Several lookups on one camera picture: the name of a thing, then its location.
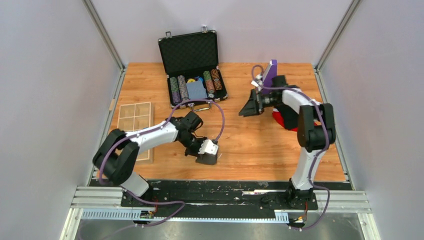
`purple object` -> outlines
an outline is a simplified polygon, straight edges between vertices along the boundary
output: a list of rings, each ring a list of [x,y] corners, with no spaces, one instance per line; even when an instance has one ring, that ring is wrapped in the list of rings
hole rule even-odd
[[[180,93],[177,91],[172,92],[172,101],[173,104],[179,104],[181,103]]]
[[[269,61],[269,65],[266,67],[265,71],[263,72],[262,76],[262,82],[263,86],[270,88],[273,84],[273,77],[277,76],[277,60],[272,59]],[[262,89],[263,94],[269,94],[270,89]]]

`stack of poker chips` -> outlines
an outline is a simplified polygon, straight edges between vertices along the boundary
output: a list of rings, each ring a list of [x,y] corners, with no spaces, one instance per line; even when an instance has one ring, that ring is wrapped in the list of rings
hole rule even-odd
[[[172,93],[173,104],[177,105],[177,104],[181,103],[180,89],[178,88],[178,81],[173,76],[169,79],[169,82],[170,82],[170,85],[171,85],[171,93]]]
[[[212,69],[212,71],[210,71],[210,74],[212,75],[213,85],[215,85],[215,89],[216,90],[223,89],[223,85],[221,84],[220,75],[218,74],[218,70]]]
[[[182,101],[189,100],[189,91],[187,90],[186,78],[183,75],[178,76],[179,94]]]
[[[203,72],[204,83],[206,84],[207,96],[213,98],[215,96],[214,82],[212,81],[211,73],[209,71]]]

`wooden organizer box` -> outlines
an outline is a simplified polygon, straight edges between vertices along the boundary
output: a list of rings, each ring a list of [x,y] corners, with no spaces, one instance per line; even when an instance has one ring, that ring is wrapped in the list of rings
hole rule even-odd
[[[118,128],[125,132],[150,128],[153,124],[151,102],[121,105],[119,107]],[[153,163],[153,149],[138,154],[135,164]]]

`robotic arm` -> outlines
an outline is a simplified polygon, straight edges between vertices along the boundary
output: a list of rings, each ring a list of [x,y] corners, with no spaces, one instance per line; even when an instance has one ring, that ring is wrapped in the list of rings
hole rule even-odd
[[[120,154],[112,152],[105,163],[104,175],[114,185],[120,185],[141,196],[149,189],[149,184],[133,169],[137,155],[148,149],[179,141],[186,147],[185,155],[196,157],[196,163],[207,165],[217,163],[219,148],[217,142],[194,135],[194,132],[203,125],[202,119],[196,113],[190,111],[185,117],[171,117],[166,125],[165,123],[163,121],[138,131],[112,130],[94,155],[93,164],[100,169],[107,152],[114,144],[125,137],[135,135],[136,137],[127,139],[117,146],[118,150],[122,150]]]
[[[297,128],[297,141],[301,146],[300,157],[297,169],[289,181],[286,200],[288,203],[309,201],[313,193],[311,182],[314,181],[326,146],[324,130],[321,125],[315,124],[318,115],[311,101],[318,105],[322,115],[328,135],[328,144],[333,144],[336,140],[333,106],[329,103],[317,102],[314,99],[309,101],[298,86],[288,85],[283,75],[273,77],[271,88],[268,87],[268,91],[262,92],[264,86],[262,79],[263,76],[258,75],[257,82],[252,82],[256,88],[250,91],[249,100],[239,115],[244,117],[260,115],[264,112],[264,108],[273,107],[280,112],[285,129]]]

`white metal frame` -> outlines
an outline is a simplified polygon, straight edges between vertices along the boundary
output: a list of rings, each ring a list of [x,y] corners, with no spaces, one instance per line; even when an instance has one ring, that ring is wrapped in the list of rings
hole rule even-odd
[[[90,16],[92,17],[94,24],[96,25],[100,35],[102,36],[107,48],[110,51],[111,56],[115,60],[119,69],[121,69],[121,75],[119,81],[116,85],[116,90],[113,95],[112,101],[110,103],[109,113],[107,116],[106,124],[104,126],[103,135],[100,138],[100,143],[106,138],[109,127],[114,115],[114,111],[117,104],[117,99],[120,94],[120,90],[124,81],[124,76],[126,73],[126,68],[118,55],[105,27],[103,26],[99,15],[96,12],[95,7],[91,0],[82,0],[86,6]],[[323,79],[321,76],[321,69],[324,66],[328,56],[330,55],[335,44],[342,35],[345,27],[349,23],[349,20],[352,18],[355,10],[358,5],[361,3],[361,0],[352,0],[349,8],[347,9],[343,19],[341,20],[337,30],[335,31],[333,37],[328,43],[325,51],[322,53],[322,56],[315,66],[315,76],[318,83],[318,87],[322,96],[324,103],[327,102],[326,89],[323,84]],[[343,171],[346,175],[346,181],[350,181],[352,187],[355,189],[354,180],[349,176],[348,167],[346,164],[345,156],[343,154],[342,145],[339,142],[339,138],[336,139],[336,147],[338,155],[340,157],[341,165]],[[259,192],[282,192],[283,190],[257,190]],[[325,191],[314,191],[316,194],[318,210],[311,212],[320,213],[327,200],[327,193]],[[63,226],[63,230],[60,236],[60,240],[74,240],[79,229],[81,219],[85,218],[96,218],[96,219],[121,219],[121,220],[133,220],[137,214],[141,211],[152,211],[153,207],[122,207],[121,198],[122,198],[122,189],[120,187],[78,187],[72,204],[69,208],[68,216],[66,222]],[[275,218],[265,220],[267,223],[283,223],[286,219],[287,213],[296,213],[300,210],[276,210]],[[330,202],[327,212],[329,213],[354,213],[357,214],[358,219],[361,223],[362,233],[365,240],[380,240],[379,232],[374,221],[374,216],[370,208],[367,195],[364,191],[339,191],[332,190]],[[195,222],[240,222],[240,223],[255,223],[264,221],[263,219],[211,219],[211,218],[183,218],[183,217],[174,217],[172,221],[195,221]]]

